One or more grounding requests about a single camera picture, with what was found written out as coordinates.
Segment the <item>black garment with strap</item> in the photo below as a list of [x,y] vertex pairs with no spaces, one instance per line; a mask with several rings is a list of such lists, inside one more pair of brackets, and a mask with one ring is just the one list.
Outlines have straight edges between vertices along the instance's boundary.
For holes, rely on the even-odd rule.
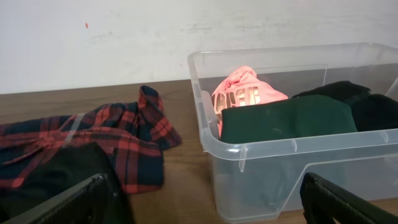
[[397,128],[397,101],[381,94],[372,94],[365,86],[340,81],[327,84],[294,97],[323,95],[350,105],[358,131]]

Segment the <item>clear plastic storage bin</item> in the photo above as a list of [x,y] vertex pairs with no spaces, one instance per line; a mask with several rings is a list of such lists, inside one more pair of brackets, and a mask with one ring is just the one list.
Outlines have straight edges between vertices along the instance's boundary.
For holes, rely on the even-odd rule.
[[188,66],[200,142],[211,157],[217,211],[228,223],[277,218],[302,208],[314,172],[365,200],[397,197],[397,130],[227,144],[218,137],[211,94],[247,65],[287,96],[338,81],[397,98],[397,49],[374,43],[194,52]]

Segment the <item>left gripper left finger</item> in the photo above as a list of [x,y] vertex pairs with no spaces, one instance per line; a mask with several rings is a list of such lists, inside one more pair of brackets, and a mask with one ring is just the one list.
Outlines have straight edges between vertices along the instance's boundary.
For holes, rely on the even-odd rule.
[[116,179],[95,174],[73,187],[36,203],[31,198],[2,203],[3,223],[134,223],[134,215]]

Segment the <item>pink shirt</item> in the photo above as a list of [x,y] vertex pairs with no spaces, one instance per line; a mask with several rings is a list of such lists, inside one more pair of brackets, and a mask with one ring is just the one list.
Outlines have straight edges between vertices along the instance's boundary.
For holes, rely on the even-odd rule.
[[257,78],[257,73],[248,66],[242,66],[225,78],[211,95],[211,102],[221,136],[222,111],[228,108],[260,105],[287,100],[288,96],[275,90],[270,84]]

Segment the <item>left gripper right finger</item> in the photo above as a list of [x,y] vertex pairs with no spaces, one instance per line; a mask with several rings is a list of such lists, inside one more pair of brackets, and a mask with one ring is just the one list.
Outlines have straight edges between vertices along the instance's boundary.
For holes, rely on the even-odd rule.
[[307,224],[397,224],[397,216],[307,172],[300,187]]

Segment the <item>black crumpled garment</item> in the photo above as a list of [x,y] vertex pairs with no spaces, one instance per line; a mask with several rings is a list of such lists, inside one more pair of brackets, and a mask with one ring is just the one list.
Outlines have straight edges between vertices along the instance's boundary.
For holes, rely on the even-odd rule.
[[61,148],[51,160],[28,174],[21,186],[1,190],[1,222],[40,205],[95,174],[105,174],[111,186],[102,222],[134,223],[111,163],[95,143]]

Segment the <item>dark green garment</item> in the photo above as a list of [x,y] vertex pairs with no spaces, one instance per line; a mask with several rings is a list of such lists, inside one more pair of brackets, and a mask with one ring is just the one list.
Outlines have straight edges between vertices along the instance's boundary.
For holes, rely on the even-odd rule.
[[220,141],[229,144],[357,131],[350,106],[323,95],[229,108],[221,114]]

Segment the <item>red navy plaid shirt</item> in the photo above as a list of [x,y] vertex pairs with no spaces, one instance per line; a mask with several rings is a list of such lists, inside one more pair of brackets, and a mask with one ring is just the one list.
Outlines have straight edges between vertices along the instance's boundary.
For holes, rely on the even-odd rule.
[[139,194],[162,187],[164,151],[182,138],[164,115],[158,92],[142,85],[137,102],[1,125],[1,188],[21,186],[61,147],[92,142],[107,155],[125,193]]

